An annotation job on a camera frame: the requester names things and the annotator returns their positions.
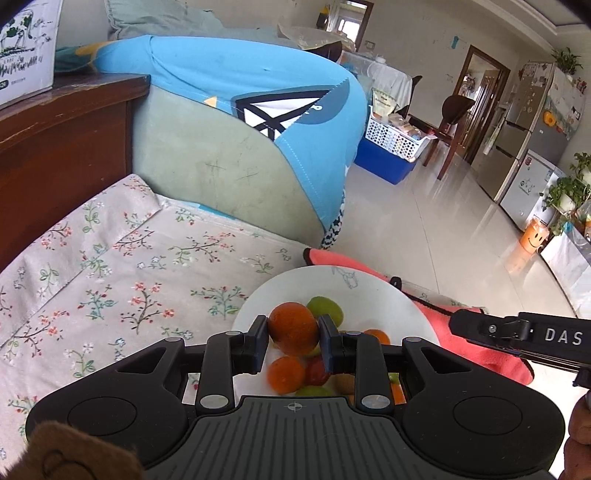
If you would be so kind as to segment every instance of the pink towel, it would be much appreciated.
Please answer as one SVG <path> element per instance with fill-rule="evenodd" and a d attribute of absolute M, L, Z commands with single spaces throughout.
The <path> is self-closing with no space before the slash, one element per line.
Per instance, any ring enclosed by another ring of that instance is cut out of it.
<path fill-rule="evenodd" d="M 335 254 L 326 250 L 307 248 L 304 250 L 304 259 L 308 265 L 334 265 L 335 267 L 354 268 L 383 279 L 393 285 L 400 283 L 396 277 L 390 279 L 385 275 L 366 267 L 360 262 L 352 260 L 344 255 Z M 452 313 L 464 307 L 439 307 L 406 294 L 425 315 L 439 340 L 439 344 L 478 365 L 493 370 L 507 378 L 515 380 L 523 385 L 529 385 L 534 380 L 534 371 L 531 365 L 521 358 L 509 355 L 508 353 L 497 352 L 485 347 L 468 343 L 465 339 L 452 335 L 449 329 L 449 319 Z M 481 312 L 481 309 L 467 309 L 473 312 Z"/>

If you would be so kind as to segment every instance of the refrigerator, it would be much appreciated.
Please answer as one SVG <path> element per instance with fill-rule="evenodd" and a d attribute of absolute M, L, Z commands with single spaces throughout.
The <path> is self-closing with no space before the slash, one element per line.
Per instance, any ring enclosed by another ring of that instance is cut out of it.
<path fill-rule="evenodd" d="M 534 217 L 548 225 L 554 216 L 554 209 L 544 211 L 544 197 L 563 176 L 564 173 L 554 164 L 529 150 L 501 201 L 501 207 L 522 231 Z"/>
<path fill-rule="evenodd" d="M 557 165 L 566 149 L 567 137 L 543 120 L 555 71 L 553 63 L 528 63 L 524 67 L 505 122 L 484 156 L 476 179 L 495 202 L 505 196 L 527 152 L 533 151 Z"/>

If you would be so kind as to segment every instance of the white basket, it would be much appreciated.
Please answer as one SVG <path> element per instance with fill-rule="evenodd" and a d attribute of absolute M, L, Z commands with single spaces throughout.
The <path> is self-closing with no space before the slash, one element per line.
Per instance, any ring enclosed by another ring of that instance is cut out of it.
<path fill-rule="evenodd" d="M 370 114 L 365 138 L 404 160 L 414 162 L 434 137 L 415 140 L 391 125 L 378 122 Z"/>

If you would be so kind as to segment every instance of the hand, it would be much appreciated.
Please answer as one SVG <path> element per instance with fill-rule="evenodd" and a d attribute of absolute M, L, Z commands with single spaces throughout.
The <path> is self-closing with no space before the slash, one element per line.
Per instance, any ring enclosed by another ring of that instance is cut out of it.
<path fill-rule="evenodd" d="M 591 478 L 591 391 L 574 406 L 569 422 L 570 438 L 564 445 L 564 472 L 560 480 Z"/>

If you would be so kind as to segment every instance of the white plate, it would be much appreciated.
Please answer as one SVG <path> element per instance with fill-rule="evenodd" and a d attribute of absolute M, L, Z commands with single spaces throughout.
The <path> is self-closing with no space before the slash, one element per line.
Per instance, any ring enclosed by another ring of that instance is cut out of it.
<path fill-rule="evenodd" d="M 334 300 L 345 319 L 339 330 L 383 330 L 393 345 L 418 336 L 439 345 L 427 318 L 402 292 L 373 275 L 351 268 L 317 265 L 296 268 L 261 285 L 240 309 L 232 330 L 247 332 L 257 315 L 267 315 L 278 305 L 297 301 L 306 305 L 312 297 Z M 238 401 L 243 395 L 276 395 L 267 384 L 267 366 L 283 354 L 269 348 L 261 373 L 234 377 Z"/>

